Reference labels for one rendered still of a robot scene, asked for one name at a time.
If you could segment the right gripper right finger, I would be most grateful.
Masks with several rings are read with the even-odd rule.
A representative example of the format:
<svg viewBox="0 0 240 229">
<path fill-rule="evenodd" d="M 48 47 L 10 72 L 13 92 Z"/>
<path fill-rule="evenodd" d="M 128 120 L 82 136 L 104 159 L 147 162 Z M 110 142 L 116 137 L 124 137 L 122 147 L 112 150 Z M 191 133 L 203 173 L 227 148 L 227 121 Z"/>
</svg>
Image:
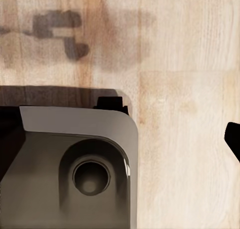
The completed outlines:
<svg viewBox="0 0 240 229">
<path fill-rule="evenodd" d="M 224 140 L 240 161 L 240 123 L 229 122 L 225 134 Z"/>
</svg>

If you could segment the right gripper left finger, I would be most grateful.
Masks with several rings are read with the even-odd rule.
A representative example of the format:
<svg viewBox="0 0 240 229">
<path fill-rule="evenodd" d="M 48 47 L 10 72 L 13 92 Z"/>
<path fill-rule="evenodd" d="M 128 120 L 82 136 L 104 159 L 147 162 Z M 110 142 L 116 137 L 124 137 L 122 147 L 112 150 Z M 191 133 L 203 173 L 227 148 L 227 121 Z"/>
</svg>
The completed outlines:
<svg viewBox="0 0 240 229">
<path fill-rule="evenodd" d="M 22 122 L 0 127 L 0 182 L 26 142 Z"/>
</svg>

